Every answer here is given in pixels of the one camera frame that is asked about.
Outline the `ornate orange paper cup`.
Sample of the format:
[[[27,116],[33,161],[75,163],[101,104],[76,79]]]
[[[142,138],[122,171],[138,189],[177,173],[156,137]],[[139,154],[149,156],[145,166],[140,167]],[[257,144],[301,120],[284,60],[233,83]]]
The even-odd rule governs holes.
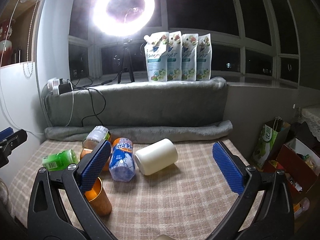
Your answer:
[[[95,213],[100,217],[105,217],[111,214],[112,205],[103,188],[103,182],[99,177],[93,184],[92,189],[85,192],[85,197]]]

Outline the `green plastic bottle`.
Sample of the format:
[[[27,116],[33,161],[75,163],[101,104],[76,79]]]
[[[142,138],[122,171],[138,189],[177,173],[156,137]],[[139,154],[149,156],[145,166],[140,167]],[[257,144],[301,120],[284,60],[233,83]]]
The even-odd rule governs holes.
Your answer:
[[[64,170],[70,164],[78,164],[79,159],[73,150],[64,150],[57,154],[47,155],[42,158],[42,166],[48,171]]]

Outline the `red cardboard box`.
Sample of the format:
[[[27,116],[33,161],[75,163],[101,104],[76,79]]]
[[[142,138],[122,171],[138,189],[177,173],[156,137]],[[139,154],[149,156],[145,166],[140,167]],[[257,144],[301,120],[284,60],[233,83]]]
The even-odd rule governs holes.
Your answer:
[[[294,138],[284,144],[274,160],[263,165],[264,172],[284,170],[294,200],[306,194],[319,179],[319,156],[306,144]]]

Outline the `white power strip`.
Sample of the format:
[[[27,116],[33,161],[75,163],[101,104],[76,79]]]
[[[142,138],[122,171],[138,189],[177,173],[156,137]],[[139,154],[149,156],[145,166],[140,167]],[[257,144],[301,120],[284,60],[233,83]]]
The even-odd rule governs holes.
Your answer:
[[[69,81],[55,77],[48,80],[47,88],[54,96],[60,96],[73,90],[72,84]]]

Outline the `beige plaid blanket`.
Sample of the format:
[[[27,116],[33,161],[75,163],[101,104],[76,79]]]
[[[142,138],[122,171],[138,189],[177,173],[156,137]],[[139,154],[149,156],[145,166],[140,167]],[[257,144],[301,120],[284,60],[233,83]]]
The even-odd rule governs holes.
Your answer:
[[[128,183],[113,181],[102,172],[104,190],[112,212],[103,217],[118,239],[206,239],[234,204],[233,193],[212,157],[214,141],[174,143],[178,161],[144,176],[136,168]],[[9,196],[14,216],[27,227],[28,206],[42,157],[73,149],[79,156],[81,142],[47,140],[16,172]]]

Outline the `green shopping bag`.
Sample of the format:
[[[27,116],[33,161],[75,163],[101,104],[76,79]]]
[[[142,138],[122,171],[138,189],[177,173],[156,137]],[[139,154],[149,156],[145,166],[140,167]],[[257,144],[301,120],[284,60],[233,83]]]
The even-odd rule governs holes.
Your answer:
[[[258,168],[262,169],[267,160],[279,153],[290,127],[291,125],[281,117],[276,117],[263,124],[252,154],[252,161]]]

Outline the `clear jar green label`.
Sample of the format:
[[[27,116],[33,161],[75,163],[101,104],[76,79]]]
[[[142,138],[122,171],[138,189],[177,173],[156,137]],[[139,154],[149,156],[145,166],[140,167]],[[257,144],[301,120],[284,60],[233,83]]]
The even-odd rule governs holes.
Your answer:
[[[102,140],[111,141],[111,133],[109,129],[104,126],[95,126],[82,142],[82,147],[93,150]]]

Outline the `blue orange plastic bottle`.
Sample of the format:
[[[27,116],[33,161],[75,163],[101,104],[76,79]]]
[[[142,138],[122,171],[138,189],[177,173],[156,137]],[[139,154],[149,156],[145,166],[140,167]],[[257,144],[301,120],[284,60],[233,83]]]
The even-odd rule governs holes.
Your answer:
[[[127,138],[117,138],[112,144],[109,172],[115,181],[129,182],[136,174],[133,143]]]

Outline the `rolled grey blanket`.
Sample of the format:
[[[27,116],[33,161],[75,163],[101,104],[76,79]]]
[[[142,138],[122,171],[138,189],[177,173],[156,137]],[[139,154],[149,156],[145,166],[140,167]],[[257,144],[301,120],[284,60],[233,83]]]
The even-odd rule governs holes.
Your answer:
[[[47,127],[44,135],[47,139],[57,141],[83,141],[93,126],[86,127]],[[172,142],[211,141],[226,137],[232,131],[230,120],[216,122],[201,127],[110,127],[111,139],[125,137],[134,143],[151,144],[162,139]]]

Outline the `white plastic jar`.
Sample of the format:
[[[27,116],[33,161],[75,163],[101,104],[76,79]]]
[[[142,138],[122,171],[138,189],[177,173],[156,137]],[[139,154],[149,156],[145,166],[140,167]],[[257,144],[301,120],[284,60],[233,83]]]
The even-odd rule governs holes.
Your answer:
[[[137,150],[134,159],[140,172],[149,176],[178,161],[178,152],[172,141],[165,138]]]

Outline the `grey sofa backrest cushion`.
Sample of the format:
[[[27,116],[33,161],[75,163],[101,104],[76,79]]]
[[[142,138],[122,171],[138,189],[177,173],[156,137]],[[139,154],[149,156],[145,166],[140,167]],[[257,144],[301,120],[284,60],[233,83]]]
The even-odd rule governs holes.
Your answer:
[[[227,95],[222,77],[133,82],[48,94],[44,107],[54,127],[200,127],[223,120]]]

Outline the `black tripod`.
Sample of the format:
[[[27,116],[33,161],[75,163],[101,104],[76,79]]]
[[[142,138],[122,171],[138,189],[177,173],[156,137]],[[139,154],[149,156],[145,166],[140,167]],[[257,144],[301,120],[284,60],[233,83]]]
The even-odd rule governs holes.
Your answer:
[[[133,64],[130,51],[131,39],[124,38],[123,40],[123,54],[120,59],[119,70],[118,70],[118,80],[117,83],[121,83],[121,77],[124,72],[129,73],[130,81],[135,82],[135,77],[133,74]]]

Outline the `refill pouch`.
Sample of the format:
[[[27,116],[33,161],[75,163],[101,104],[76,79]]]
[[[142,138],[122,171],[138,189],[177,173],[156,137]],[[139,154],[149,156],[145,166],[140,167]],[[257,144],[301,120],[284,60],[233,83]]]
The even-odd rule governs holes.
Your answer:
[[[197,81],[210,80],[212,64],[212,44],[210,34],[199,36],[196,63]]]
[[[167,67],[168,81],[182,79],[182,34],[180,31],[169,33]]]
[[[182,35],[182,80],[196,81],[198,34]]]
[[[166,82],[168,63],[167,52],[169,45],[169,32],[162,31],[145,35],[144,46],[148,80],[150,82]]]

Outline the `white window frame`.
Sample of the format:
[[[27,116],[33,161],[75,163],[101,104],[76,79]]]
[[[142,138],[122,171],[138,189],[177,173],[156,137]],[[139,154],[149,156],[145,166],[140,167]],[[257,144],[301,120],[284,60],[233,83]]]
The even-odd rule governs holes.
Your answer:
[[[72,80],[114,75],[121,61],[119,40],[89,30],[94,0],[73,0],[69,34]],[[212,70],[271,76],[297,82],[298,43],[287,0],[155,0],[155,12],[142,30],[210,34]]]

